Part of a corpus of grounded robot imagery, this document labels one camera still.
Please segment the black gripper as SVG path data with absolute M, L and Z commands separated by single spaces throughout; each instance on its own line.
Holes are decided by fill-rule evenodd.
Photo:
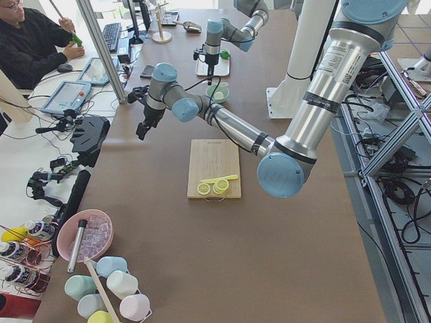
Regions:
M 156 128 L 164 116 L 165 107 L 149 95 L 149 85 L 134 87 L 127 96 L 129 104 L 138 101 L 144 105 L 144 120 L 137 125 L 136 135 L 143 141 L 151 128 Z
M 220 46 L 210 46 L 203 44 L 201 48 L 196 48 L 193 51 L 193 59 L 196 61 L 200 56 L 204 56 L 204 63 L 208 65 L 207 68 L 207 80 L 208 84 L 212 84 L 214 75 L 214 65 L 217 65 L 220 57 Z

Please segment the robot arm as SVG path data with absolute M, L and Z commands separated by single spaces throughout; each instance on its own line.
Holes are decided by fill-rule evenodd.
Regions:
M 216 103 L 212 95 L 196 95 L 177 81 L 177 70 L 158 63 L 149 85 L 135 87 L 128 103 L 143 104 L 137 126 L 143 139 L 166 110 L 181 122 L 200 117 L 218 127 L 245 151 L 261 158 L 257 178 L 271 196 L 287 198 L 300 191 L 317 161 L 317 146 L 329 128 L 366 58 L 393 45 L 393 30 L 406 1 L 342 1 L 329 30 L 331 43 L 305 91 L 286 132 L 270 137 Z
M 268 21 L 269 9 L 264 1 L 234 1 L 234 7 L 245 14 L 250 20 L 241 28 L 233 26 L 225 18 L 211 18 L 207 21 L 205 42 L 201 48 L 194 50 L 193 59 L 196 61 L 204 56 L 207 65 L 207 76 L 214 75 L 215 66 L 219 62 L 221 41 L 225 40 L 248 52 L 260 28 Z

